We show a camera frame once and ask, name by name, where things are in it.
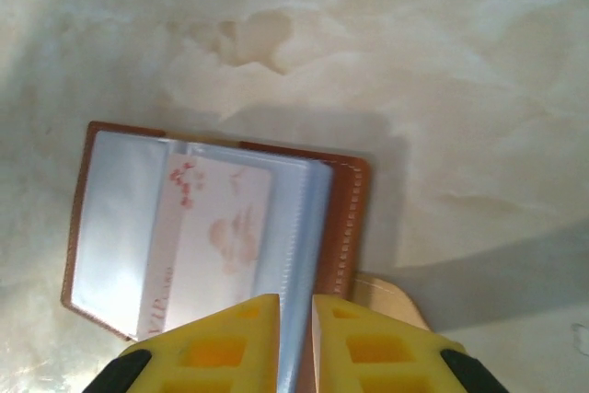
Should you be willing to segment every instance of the white marble countertop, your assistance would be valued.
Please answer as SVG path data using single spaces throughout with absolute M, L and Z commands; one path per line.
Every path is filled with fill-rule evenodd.
M 0 0 L 0 390 L 125 346 L 59 304 L 105 120 L 365 153 L 361 268 L 511 391 L 589 391 L 588 66 L 588 0 Z

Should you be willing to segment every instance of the card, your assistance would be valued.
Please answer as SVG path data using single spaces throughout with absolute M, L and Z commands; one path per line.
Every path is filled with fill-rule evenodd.
M 139 339 L 251 297 L 271 185 L 267 169 L 200 156 L 169 156 Z

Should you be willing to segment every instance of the leather cover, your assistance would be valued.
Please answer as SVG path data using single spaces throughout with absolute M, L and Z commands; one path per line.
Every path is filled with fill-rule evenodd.
M 247 141 L 215 138 L 206 135 L 171 133 L 164 130 L 126 126 L 103 121 L 92 121 L 87 128 L 82 163 L 75 188 L 72 218 L 68 240 L 67 258 L 62 290 L 62 303 L 77 314 L 98 323 L 104 329 L 126 338 L 120 332 L 93 318 L 71 303 L 74 279 L 75 254 L 80 226 L 80 216 L 87 183 L 87 173 L 92 149 L 99 131 L 134 133 L 151 137 L 166 137 L 188 142 L 219 144 L 243 149 L 269 152 L 286 156 L 300 156 L 322 161 L 333 168 L 333 181 L 322 247 L 319 255 L 315 293 L 349 298 L 356 269 L 364 213 L 369 196 L 371 168 L 358 157 L 328 154 L 290 147 L 259 144 Z M 306 345 L 300 368 L 298 392 L 314 392 L 313 357 L 310 327 L 307 327 Z

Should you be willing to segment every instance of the leather wallet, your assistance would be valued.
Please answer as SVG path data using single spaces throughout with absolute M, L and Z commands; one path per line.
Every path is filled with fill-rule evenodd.
M 114 329 L 111 325 L 93 317 L 83 309 L 72 304 L 72 286 L 75 277 L 75 260 L 82 207 L 87 191 L 87 178 L 90 162 L 92 161 L 93 148 L 99 132 L 128 133 L 184 142 L 223 145 L 282 156 L 316 159 L 329 165 L 333 170 L 333 176 L 321 250 L 319 252 L 315 293 L 336 295 L 344 298 L 351 296 L 353 276 L 357 264 L 362 225 L 371 182 L 371 168 L 364 159 L 355 156 L 314 152 L 285 146 L 211 137 L 208 135 L 173 133 L 158 129 L 92 121 L 87 127 L 87 137 L 72 208 L 62 290 L 62 303 L 65 307 L 98 323 L 104 329 L 108 329 L 123 338 L 128 338 L 128 336 L 120 333 L 119 330 Z M 297 391 L 299 392 L 315 391 L 309 327 L 307 327 L 305 349 L 297 385 Z

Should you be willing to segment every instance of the pink printed card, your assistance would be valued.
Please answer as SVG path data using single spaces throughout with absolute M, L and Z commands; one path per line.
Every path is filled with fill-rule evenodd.
M 138 339 L 250 297 L 271 172 L 171 154 L 162 186 Z

